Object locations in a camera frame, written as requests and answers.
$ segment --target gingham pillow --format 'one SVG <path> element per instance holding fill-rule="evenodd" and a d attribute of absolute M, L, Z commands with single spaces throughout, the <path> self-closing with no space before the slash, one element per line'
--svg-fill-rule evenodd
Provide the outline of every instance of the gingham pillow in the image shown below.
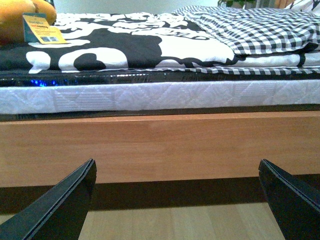
<path fill-rule="evenodd" d="M 320 45 L 320 16 L 288 9 L 187 6 L 183 15 L 237 55 L 283 53 Z"/>

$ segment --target wooden floor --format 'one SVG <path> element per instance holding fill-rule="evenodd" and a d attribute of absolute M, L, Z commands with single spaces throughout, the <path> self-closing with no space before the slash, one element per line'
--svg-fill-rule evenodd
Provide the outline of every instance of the wooden floor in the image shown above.
<path fill-rule="evenodd" d="M 320 187 L 320 176 L 304 176 Z M 50 186 L 0 188 L 0 223 Z M 259 179 L 97 184 L 80 240 L 284 240 Z"/>
<path fill-rule="evenodd" d="M 0 223 L 12 214 L 0 215 Z M 79 240 L 284 240 L 267 203 L 97 210 Z"/>

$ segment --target barcode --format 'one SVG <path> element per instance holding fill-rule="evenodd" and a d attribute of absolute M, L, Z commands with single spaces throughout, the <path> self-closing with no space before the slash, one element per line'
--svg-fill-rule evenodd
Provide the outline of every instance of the barcode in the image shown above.
<path fill-rule="evenodd" d="M 58 38 L 55 37 L 55 36 L 42 36 L 41 39 L 44 41 L 44 42 L 58 42 Z"/>

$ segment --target black glossy mattress edge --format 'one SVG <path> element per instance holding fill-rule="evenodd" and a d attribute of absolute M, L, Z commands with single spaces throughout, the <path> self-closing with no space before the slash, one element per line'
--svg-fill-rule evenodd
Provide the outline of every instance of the black glossy mattress edge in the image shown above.
<path fill-rule="evenodd" d="M 111 70 L 61 73 L 57 71 L 27 74 L 0 72 L 0 87 L 54 87 L 111 84 L 139 84 L 163 82 L 209 82 L 250 80 L 312 80 L 320 79 L 319 73 L 289 75 L 234 75 L 193 71 Z"/>

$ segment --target black and white duvet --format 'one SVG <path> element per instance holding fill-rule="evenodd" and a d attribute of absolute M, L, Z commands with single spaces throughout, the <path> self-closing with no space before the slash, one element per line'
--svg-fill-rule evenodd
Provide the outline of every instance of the black and white duvet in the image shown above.
<path fill-rule="evenodd" d="M 239 54 L 196 22 L 190 19 L 187 8 L 158 15 L 61 13 L 55 26 L 67 44 L 1 46 L 0 73 L 9 76 L 132 69 L 234 75 L 320 73 L 320 51 L 315 42 L 272 54 Z"/>

